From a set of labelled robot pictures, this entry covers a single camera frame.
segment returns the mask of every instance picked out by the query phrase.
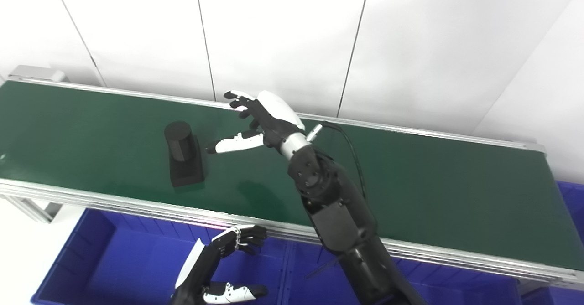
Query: white tile wall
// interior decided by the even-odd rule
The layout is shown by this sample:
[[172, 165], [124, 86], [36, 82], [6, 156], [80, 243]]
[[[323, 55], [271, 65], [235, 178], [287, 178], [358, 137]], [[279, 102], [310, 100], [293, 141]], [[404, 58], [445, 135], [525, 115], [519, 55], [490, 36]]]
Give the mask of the white tile wall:
[[101, 85], [61, 0], [0, 0], [0, 75], [19, 64], [62, 70], [72, 82]]
[[213, 99], [197, 0], [64, 0], [108, 87]]
[[[584, 183], [584, 0], [570, 1], [367, 0], [340, 116], [537, 139], [557, 178]], [[28, 64], [75, 83], [192, 98], [269, 89], [297, 111], [328, 116], [338, 110], [363, 6], [64, 2], [83, 39], [61, 0], [0, 0], [0, 82]]]
[[335, 116], [363, 0], [200, 0], [217, 99], [274, 91]]
[[537, 139], [555, 178], [584, 184], [584, 0], [572, 0], [474, 134]]
[[340, 117], [469, 134], [569, 0], [367, 0]]

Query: robot finger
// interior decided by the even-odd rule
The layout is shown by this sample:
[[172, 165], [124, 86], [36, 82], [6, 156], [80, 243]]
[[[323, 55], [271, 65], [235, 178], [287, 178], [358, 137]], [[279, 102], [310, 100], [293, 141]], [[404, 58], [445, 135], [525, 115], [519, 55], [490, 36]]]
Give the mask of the robot finger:
[[252, 122], [250, 123], [250, 129], [257, 129], [259, 127], [259, 120], [254, 119], [252, 120]]
[[263, 240], [260, 238], [249, 237], [249, 238], [245, 238], [243, 241], [244, 241], [244, 243], [251, 243], [252, 245], [257, 246], [257, 247], [263, 246]]
[[259, 238], [265, 239], [267, 238], [267, 229], [260, 225], [248, 225], [248, 226], [240, 226], [238, 227], [241, 231], [242, 238]]
[[257, 251], [247, 243], [240, 243], [240, 245], [237, 248], [252, 256], [254, 256], [257, 253]]
[[242, 92], [242, 91], [235, 91], [233, 89], [231, 91], [225, 92], [225, 94], [223, 94], [223, 97], [225, 97], [225, 99], [228, 99], [228, 100], [238, 99], [238, 100], [242, 100], [243, 102], [255, 100], [255, 98], [252, 97], [251, 95], [248, 95], [247, 93]]
[[230, 304], [254, 300], [267, 295], [267, 288], [262, 284], [243, 285], [229, 282], [210, 282], [203, 294], [207, 304]]
[[213, 141], [207, 145], [208, 154], [226, 153], [229, 151], [238, 151], [252, 149], [263, 145], [263, 134], [256, 130], [248, 130], [238, 133], [234, 137]]
[[231, 106], [232, 108], [239, 108], [240, 106], [243, 106], [243, 105], [241, 104], [240, 100], [236, 99], [236, 100], [231, 101], [229, 103], [229, 106]]
[[245, 119], [247, 117], [249, 117], [251, 114], [249, 109], [243, 110], [242, 112], [240, 112], [240, 118]]

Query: black cable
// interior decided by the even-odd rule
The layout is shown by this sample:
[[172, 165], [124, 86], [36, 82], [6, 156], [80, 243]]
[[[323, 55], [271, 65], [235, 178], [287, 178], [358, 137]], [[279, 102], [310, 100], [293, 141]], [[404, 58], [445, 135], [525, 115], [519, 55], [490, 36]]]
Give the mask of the black cable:
[[320, 124], [323, 125], [323, 128], [334, 129], [337, 132], [340, 132], [344, 136], [344, 139], [347, 141], [349, 147], [351, 148], [351, 153], [353, 154], [353, 160], [355, 161], [355, 166], [357, 166], [357, 174], [359, 174], [359, 182], [361, 183], [361, 193], [363, 193], [363, 198], [366, 198], [365, 197], [365, 178], [363, 177], [363, 171], [361, 170], [361, 164], [359, 163], [359, 158], [357, 158], [357, 152], [355, 151], [355, 147], [353, 147], [353, 142], [351, 142], [351, 139], [349, 139], [349, 136], [347, 135], [347, 133], [345, 133], [345, 131], [339, 125], [333, 124], [330, 122], [325, 122], [325, 121], [320, 122]]

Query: robotic hand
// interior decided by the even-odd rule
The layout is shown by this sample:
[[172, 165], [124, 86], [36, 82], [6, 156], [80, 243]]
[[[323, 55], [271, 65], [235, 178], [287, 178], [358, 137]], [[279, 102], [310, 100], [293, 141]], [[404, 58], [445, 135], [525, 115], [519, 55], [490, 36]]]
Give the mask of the robotic hand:
[[288, 175], [323, 246], [336, 255], [359, 302], [363, 305], [425, 305], [426, 302], [401, 274], [377, 236], [377, 221], [365, 198], [344, 169], [310, 141], [294, 110], [281, 98], [262, 91], [257, 99], [229, 91], [232, 108], [240, 118], [252, 116], [250, 130], [209, 145], [208, 153], [223, 153], [265, 145], [288, 159]]
[[198, 239], [179, 273], [169, 305], [229, 304], [267, 295], [267, 288], [260, 284], [211, 282], [222, 258], [238, 249], [255, 255], [252, 245], [261, 247], [266, 237], [262, 226], [241, 225], [228, 228], [207, 246]]

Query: panel seam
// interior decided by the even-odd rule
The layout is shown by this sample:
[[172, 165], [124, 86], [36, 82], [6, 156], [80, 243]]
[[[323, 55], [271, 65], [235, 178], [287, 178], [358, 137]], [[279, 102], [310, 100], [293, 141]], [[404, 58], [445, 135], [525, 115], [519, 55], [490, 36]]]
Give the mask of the panel seam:
[[211, 59], [209, 58], [209, 47], [207, 46], [207, 34], [205, 33], [205, 24], [203, 23], [203, 10], [201, 9], [201, 0], [197, 0], [198, 15], [201, 17], [201, 28], [203, 30], [203, 40], [205, 41], [205, 52], [207, 53], [207, 63], [209, 64], [209, 76], [211, 77], [211, 88], [213, 89], [213, 99], [217, 101], [215, 93], [215, 83], [213, 82], [213, 72], [211, 71]]
[[519, 67], [519, 69], [517, 69], [517, 72], [515, 72], [515, 75], [513, 75], [513, 77], [511, 77], [511, 79], [509, 79], [509, 82], [507, 83], [505, 88], [501, 91], [501, 93], [499, 93], [499, 96], [493, 101], [493, 103], [490, 105], [489, 109], [485, 112], [485, 114], [482, 116], [482, 118], [480, 118], [479, 122], [476, 124], [475, 128], [473, 129], [473, 132], [471, 132], [469, 135], [474, 135], [476, 130], [479, 128], [480, 124], [482, 124], [483, 120], [490, 113], [491, 109], [493, 109], [493, 107], [499, 101], [499, 99], [502, 97], [502, 95], [509, 89], [509, 85], [511, 85], [511, 83], [513, 83], [513, 81], [515, 80], [515, 78], [517, 78], [517, 75], [519, 75], [519, 72], [521, 72], [521, 70], [523, 69], [525, 64], [527, 64], [529, 59], [532, 58], [533, 54], [536, 53], [536, 50], [538, 49], [538, 47], [540, 47], [540, 45], [542, 45], [542, 42], [544, 41], [544, 39], [546, 39], [546, 36], [553, 29], [553, 26], [555, 26], [555, 24], [558, 22], [558, 20], [561, 18], [561, 16], [566, 12], [566, 9], [568, 8], [568, 6], [570, 6], [570, 4], [572, 4], [572, 2], [574, 2], [574, 0], [569, 0], [568, 3], [566, 4], [566, 6], [564, 6], [563, 10], [558, 14], [558, 16], [555, 18], [553, 23], [549, 26], [548, 31], [546, 31], [546, 33], [543, 35], [543, 37], [540, 39], [540, 41], [537, 43], [537, 45], [534, 46], [532, 52], [527, 56], [527, 58], [525, 59], [523, 64], [521, 64], [521, 67]]
[[367, 0], [363, 0], [363, 6], [361, 7], [361, 15], [359, 16], [359, 22], [357, 23], [357, 32], [355, 33], [355, 40], [353, 41], [353, 48], [351, 49], [351, 55], [349, 57], [349, 64], [347, 66], [347, 74], [344, 76], [343, 91], [340, 93], [339, 108], [336, 111], [336, 117], [338, 118], [340, 114], [340, 106], [343, 104], [344, 89], [347, 87], [347, 80], [349, 79], [349, 71], [351, 69], [351, 62], [353, 61], [353, 54], [355, 53], [355, 46], [357, 45], [357, 37], [359, 36], [359, 29], [361, 28], [361, 20], [363, 20], [363, 12], [365, 11], [365, 3]]
[[87, 51], [87, 54], [89, 55], [91, 62], [93, 62], [95, 70], [98, 72], [99, 78], [101, 79], [102, 85], [104, 87], [108, 87], [104, 77], [102, 76], [102, 72], [99, 70], [98, 65], [96, 64], [96, 62], [94, 60], [94, 57], [91, 55], [91, 52], [89, 51], [89, 47], [85, 43], [85, 39], [83, 39], [83, 36], [81, 35], [81, 32], [79, 31], [79, 28], [77, 27], [77, 24], [75, 23], [75, 20], [73, 20], [73, 16], [71, 15], [71, 12], [69, 12], [69, 8], [67, 8], [67, 4], [65, 4], [64, 0], [61, 0], [61, 3], [63, 4], [63, 7], [65, 8], [65, 11], [67, 12], [67, 15], [69, 16], [69, 19], [71, 20], [71, 23], [73, 23], [73, 27], [75, 27], [75, 31], [77, 31], [77, 35], [79, 35], [79, 39], [81, 39], [81, 43], [83, 43], [83, 46], [85, 47], [85, 50]]

